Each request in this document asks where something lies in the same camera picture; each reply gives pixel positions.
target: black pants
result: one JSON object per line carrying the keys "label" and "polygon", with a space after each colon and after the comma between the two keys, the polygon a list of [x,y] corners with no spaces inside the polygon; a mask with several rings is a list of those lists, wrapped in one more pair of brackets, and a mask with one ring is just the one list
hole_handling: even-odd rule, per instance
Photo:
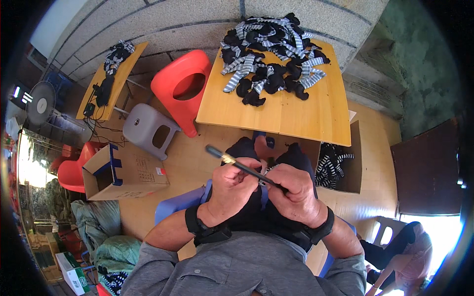
{"label": "black pants", "polygon": [[[374,244],[368,243],[361,240],[360,243],[365,252],[365,260],[369,261],[370,264],[374,265],[378,269],[384,269],[387,267],[390,260],[395,255],[402,254],[409,243],[415,242],[415,233],[413,227],[418,225],[419,222],[411,222],[407,224],[402,230],[393,238],[393,240],[384,249]],[[367,274],[367,283],[374,284],[380,276],[380,272],[371,270]],[[395,272],[392,272],[390,276],[382,283],[380,289],[385,289],[389,284],[395,281]]]}
{"label": "black pants", "polygon": [[[240,138],[237,143],[226,150],[226,153],[233,157],[250,157],[260,161],[257,153],[254,150],[254,143],[247,137]],[[311,161],[302,151],[298,143],[293,143],[288,147],[288,151],[283,153],[276,163],[286,163],[299,170],[305,170],[310,174],[313,181],[314,196],[316,194],[316,187],[314,183],[314,170],[311,166]],[[289,240],[305,251],[309,251],[312,244],[308,238],[301,233],[302,224],[286,217],[283,217],[273,203],[269,200],[262,211],[261,204],[262,189],[259,186],[257,192],[252,193],[247,204],[233,217],[226,222],[231,231],[252,231],[252,232],[268,232],[276,234],[286,240]]]}

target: person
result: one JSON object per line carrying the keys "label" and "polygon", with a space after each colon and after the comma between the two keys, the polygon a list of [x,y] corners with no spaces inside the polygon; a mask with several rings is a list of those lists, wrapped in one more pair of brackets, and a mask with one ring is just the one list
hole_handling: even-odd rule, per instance
{"label": "person", "polygon": [[394,289],[403,290],[405,296],[417,295],[429,281],[429,265],[433,254],[431,239],[420,222],[407,224],[384,249],[362,240],[360,243],[365,252],[367,282],[372,288],[366,296],[374,296],[377,289],[382,290],[378,296],[386,295]]}
{"label": "person", "polygon": [[[256,177],[230,164],[217,167],[207,202],[171,214],[144,238],[121,295],[364,295],[364,250],[347,223],[317,199],[310,161],[298,144],[277,155],[260,135],[255,143],[241,138],[226,152],[258,172],[260,159],[276,157],[266,176],[288,192],[266,185],[263,201]],[[321,237],[335,258],[324,278],[305,265]],[[193,238],[196,255],[178,261],[177,251]]]}

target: wooden table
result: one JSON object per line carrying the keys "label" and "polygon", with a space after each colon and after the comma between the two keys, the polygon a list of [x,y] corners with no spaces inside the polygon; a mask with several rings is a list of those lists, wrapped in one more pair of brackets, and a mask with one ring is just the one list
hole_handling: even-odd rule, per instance
{"label": "wooden table", "polygon": [[[120,93],[122,91],[123,85],[125,84],[125,81],[129,81],[135,85],[138,85],[139,87],[149,90],[148,88],[142,85],[139,85],[138,83],[128,79],[128,76],[130,75],[130,71],[132,71],[133,66],[135,66],[135,63],[137,62],[138,58],[140,57],[140,55],[142,54],[143,50],[145,49],[147,45],[148,45],[148,41],[135,45],[135,51],[125,61],[120,63],[117,73],[115,74],[114,84],[112,85],[112,91],[110,92],[109,103],[107,105],[99,108],[97,107],[96,100],[94,99],[95,97],[92,98],[91,103],[95,105],[95,109],[94,109],[94,114],[91,116],[91,119],[109,120],[110,116],[112,115],[113,109],[116,109],[120,112],[128,114],[128,112],[122,109],[119,109],[115,106],[115,103],[117,102],[117,99],[119,98]],[[85,118],[83,112],[89,101],[89,98],[91,97],[91,94],[93,91],[92,86],[94,84],[101,85],[104,79],[105,79],[105,71],[104,71],[104,63],[102,63],[97,69],[97,72],[95,72],[95,75],[92,78],[92,81],[89,83],[86,93],[84,94],[84,97],[82,98],[81,106],[79,107],[79,110],[77,110],[76,119]]]}
{"label": "wooden table", "polygon": [[[306,89],[310,97],[302,101],[294,92],[284,90],[269,95],[265,90],[260,98],[266,98],[260,107],[242,104],[242,98],[234,91],[222,90],[234,73],[220,74],[223,60],[217,54],[209,80],[202,97],[196,122],[219,126],[233,126],[259,130],[298,138],[351,145],[349,113],[346,92],[334,49],[328,43],[312,40],[322,48],[331,60],[330,64],[315,66],[326,73],[326,77]],[[285,65],[276,55],[265,52],[264,63]]]}

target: tiled floor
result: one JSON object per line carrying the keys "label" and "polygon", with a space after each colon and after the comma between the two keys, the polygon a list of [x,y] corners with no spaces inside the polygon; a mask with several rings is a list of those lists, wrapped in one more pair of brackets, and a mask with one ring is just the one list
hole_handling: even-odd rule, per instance
{"label": "tiled floor", "polygon": [[[127,110],[148,98],[146,92],[133,87],[132,92],[135,99],[128,104]],[[156,98],[150,105],[168,114]],[[377,111],[353,102],[349,102],[349,109],[357,112],[353,121],[359,120],[360,126],[363,165],[361,193],[337,192],[321,187],[317,188],[317,192],[319,198],[330,206],[336,215],[353,224],[362,237],[370,240],[374,238],[374,218],[378,215],[395,215],[397,191],[390,145],[401,141],[400,130],[397,122]],[[123,122],[118,120],[118,113],[115,112],[104,126],[121,128]],[[184,133],[178,133],[168,147],[168,159],[164,162],[170,181],[168,188],[147,197],[119,202],[124,234],[143,239],[154,226],[155,208],[160,201],[196,189],[211,178],[212,170],[219,165],[219,161],[204,152],[206,144],[212,143],[218,148],[227,149],[240,137],[252,135],[252,131],[238,128],[201,124],[196,127],[198,136],[188,138]],[[99,133],[115,140],[119,140],[121,136],[121,133],[104,129]],[[195,248],[189,243],[178,254],[180,259],[193,256]],[[322,243],[315,246],[308,255],[307,265],[314,274],[319,273],[326,255],[327,250]]]}

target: wristband device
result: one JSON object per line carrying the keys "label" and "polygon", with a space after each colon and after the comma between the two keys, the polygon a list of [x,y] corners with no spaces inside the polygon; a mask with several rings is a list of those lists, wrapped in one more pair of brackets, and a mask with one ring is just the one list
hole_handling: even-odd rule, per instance
{"label": "wristband device", "polygon": [[309,228],[306,225],[303,227],[304,231],[308,234],[308,237],[312,244],[316,245],[326,235],[332,232],[332,226],[334,225],[334,212],[328,207],[328,218],[318,228]]}
{"label": "wristband device", "polygon": [[232,232],[227,227],[217,225],[209,228],[198,218],[199,206],[191,206],[184,212],[186,227],[196,236],[194,244],[197,246],[200,243],[221,242],[229,239]]}

